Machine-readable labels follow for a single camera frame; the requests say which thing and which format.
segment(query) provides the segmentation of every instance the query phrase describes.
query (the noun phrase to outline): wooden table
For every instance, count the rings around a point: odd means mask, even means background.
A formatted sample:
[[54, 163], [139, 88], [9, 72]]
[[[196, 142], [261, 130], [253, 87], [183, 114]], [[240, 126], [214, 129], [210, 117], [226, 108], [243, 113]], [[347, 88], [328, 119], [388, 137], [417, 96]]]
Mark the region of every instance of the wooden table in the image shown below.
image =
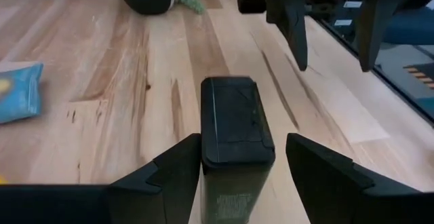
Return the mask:
[[[309, 67], [263, 15], [236, 0], [134, 13], [122, 0], [0, 0], [0, 64], [40, 60], [42, 115], [0, 126], [0, 175], [10, 183], [110, 183], [200, 132], [199, 86], [249, 75], [277, 159], [250, 223], [308, 223], [285, 158], [299, 132], [357, 163], [434, 190], [434, 133], [316, 22]], [[200, 223], [199, 200], [191, 223]]]

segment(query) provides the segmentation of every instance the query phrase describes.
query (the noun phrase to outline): chip bag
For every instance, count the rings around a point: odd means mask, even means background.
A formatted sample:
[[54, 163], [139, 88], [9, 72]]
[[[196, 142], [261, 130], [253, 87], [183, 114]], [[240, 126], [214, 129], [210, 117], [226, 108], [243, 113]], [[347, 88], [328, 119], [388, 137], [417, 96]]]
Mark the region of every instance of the chip bag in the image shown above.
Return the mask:
[[0, 124], [41, 112], [38, 84], [43, 64], [0, 71]]

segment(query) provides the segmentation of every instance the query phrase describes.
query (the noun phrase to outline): gray floor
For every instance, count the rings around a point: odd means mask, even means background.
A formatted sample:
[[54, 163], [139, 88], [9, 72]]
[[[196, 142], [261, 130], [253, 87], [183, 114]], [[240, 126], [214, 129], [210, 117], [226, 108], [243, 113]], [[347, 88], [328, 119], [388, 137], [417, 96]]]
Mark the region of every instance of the gray floor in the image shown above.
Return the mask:
[[[434, 55], [434, 45], [424, 45], [421, 48]], [[434, 62], [433, 59], [411, 45], [391, 45], [387, 43], [382, 44], [376, 60], [376, 64], [381, 65], [382, 70], [388, 77], [398, 83], [402, 89], [414, 98], [434, 97], [434, 90], [418, 81], [403, 67], [432, 62]]]

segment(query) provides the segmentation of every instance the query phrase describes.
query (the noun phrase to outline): black plastic case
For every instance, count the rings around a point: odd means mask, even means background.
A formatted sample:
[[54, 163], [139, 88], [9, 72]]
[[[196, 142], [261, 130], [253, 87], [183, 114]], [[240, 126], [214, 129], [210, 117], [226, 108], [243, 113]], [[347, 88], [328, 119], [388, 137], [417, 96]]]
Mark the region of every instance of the black plastic case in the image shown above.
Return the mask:
[[202, 221], [245, 224], [275, 160], [258, 88], [248, 77], [201, 85]]
[[192, 134], [111, 185], [2, 185], [2, 223], [187, 224], [200, 146]]

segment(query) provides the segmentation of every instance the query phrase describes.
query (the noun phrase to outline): black machine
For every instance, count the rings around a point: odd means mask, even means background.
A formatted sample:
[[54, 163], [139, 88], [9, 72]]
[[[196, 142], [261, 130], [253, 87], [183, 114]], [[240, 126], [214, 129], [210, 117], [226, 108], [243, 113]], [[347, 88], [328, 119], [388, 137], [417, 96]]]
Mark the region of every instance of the black machine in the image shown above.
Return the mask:
[[[202, 163], [202, 222], [246, 224], [275, 159], [256, 84], [201, 87], [200, 134], [110, 185], [0, 185], [3, 223], [187, 224]], [[376, 174], [289, 134], [286, 154], [312, 224], [432, 223], [434, 193]]]

